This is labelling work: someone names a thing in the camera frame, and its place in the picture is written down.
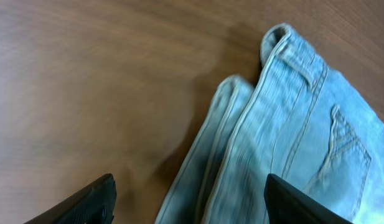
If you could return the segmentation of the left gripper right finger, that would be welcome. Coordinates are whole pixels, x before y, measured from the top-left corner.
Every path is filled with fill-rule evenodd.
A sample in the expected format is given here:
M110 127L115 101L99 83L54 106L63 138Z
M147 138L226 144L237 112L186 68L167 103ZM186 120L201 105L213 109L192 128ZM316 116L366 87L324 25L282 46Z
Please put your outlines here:
M264 192L270 224L351 224L275 174Z

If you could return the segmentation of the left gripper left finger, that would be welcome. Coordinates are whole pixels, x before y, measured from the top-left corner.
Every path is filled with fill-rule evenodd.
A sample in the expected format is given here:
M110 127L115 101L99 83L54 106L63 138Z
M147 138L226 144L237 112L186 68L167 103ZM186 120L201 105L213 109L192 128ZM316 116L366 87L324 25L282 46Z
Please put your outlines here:
M112 224L115 203L115 180L104 174L25 224Z

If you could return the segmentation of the light blue denim shorts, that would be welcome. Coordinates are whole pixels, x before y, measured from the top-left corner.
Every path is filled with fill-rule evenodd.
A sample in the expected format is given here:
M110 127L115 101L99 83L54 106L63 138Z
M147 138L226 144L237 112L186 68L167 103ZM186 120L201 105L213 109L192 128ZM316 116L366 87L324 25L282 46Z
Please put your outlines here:
M268 223L275 174L348 221L384 223L384 123L289 24L260 59L257 86L218 86L156 222Z

